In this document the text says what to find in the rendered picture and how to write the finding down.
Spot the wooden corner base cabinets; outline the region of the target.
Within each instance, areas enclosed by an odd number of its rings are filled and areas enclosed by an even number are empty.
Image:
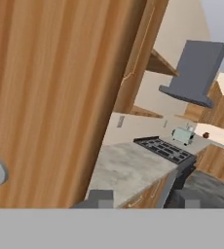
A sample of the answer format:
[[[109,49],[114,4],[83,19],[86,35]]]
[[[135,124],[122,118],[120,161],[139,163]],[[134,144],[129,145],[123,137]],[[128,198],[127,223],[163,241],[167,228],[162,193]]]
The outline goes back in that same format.
[[[224,149],[209,145],[197,153],[196,167],[224,182]]]

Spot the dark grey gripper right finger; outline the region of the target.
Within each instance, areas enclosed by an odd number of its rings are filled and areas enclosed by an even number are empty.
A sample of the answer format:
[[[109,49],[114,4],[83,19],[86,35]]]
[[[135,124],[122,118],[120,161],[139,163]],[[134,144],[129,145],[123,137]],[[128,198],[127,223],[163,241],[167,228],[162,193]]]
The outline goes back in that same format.
[[[186,190],[176,190],[175,195],[175,204],[177,208],[213,208],[213,205],[209,202],[202,200],[198,195],[192,191]]]

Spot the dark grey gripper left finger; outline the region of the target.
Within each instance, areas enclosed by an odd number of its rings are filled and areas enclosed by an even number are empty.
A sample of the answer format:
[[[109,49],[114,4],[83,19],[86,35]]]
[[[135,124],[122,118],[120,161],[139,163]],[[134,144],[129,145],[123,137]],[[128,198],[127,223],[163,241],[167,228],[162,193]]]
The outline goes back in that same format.
[[[88,198],[75,204],[74,208],[105,209],[114,205],[114,193],[112,190],[90,190]]]

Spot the black stove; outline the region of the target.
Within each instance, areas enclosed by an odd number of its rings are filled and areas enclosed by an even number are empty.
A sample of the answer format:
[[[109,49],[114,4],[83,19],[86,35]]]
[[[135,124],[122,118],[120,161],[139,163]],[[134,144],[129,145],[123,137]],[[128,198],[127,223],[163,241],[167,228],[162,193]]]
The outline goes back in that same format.
[[[157,183],[152,192],[151,207],[167,208],[175,190],[181,190],[186,179],[195,170],[196,156],[161,139],[159,136],[135,138],[134,143],[158,155],[176,168]]]

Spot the pale green toaster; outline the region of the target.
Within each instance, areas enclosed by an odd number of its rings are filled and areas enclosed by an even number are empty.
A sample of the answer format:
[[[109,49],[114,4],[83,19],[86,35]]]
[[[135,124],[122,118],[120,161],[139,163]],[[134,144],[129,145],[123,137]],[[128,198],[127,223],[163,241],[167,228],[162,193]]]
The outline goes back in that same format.
[[[172,139],[181,142],[184,145],[192,143],[195,133],[183,127],[177,127],[171,133]]]

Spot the wooden cabinet door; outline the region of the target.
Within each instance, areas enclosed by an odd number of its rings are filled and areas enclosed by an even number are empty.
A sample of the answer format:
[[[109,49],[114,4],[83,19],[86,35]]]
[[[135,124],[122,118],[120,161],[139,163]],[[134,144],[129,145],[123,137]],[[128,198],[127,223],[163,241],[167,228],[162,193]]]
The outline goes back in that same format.
[[[0,0],[0,208],[85,198],[146,0]]]

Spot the wooden wall cabinet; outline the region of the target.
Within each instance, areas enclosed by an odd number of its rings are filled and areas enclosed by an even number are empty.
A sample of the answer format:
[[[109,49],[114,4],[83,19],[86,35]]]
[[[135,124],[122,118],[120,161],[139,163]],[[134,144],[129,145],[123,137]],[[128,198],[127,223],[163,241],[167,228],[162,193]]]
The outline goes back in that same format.
[[[123,77],[114,105],[114,112],[128,114],[136,99],[150,54],[154,47],[169,0],[155,0],[155,10],[151,17],[135,70],[126,79]]]

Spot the grey range hood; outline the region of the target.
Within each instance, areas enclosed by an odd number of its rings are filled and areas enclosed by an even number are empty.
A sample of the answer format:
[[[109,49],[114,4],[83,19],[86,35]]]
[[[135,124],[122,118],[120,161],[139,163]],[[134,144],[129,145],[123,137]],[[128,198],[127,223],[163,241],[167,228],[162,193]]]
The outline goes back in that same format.
[[[178,77],[159,91],[178,100],[206,108],[214,106],[207,96],[224,58],[222,42],[187,40],[178,61]]]

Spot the wooden wall shelf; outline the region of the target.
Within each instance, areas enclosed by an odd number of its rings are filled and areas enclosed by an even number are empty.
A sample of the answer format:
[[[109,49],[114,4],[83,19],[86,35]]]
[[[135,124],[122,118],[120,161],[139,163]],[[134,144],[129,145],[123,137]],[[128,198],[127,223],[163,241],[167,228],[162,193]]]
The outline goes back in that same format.
[[[170,65],[156,50],[152,50],[146,70],[150,72],[160,73],[177,77],[179,73]]]

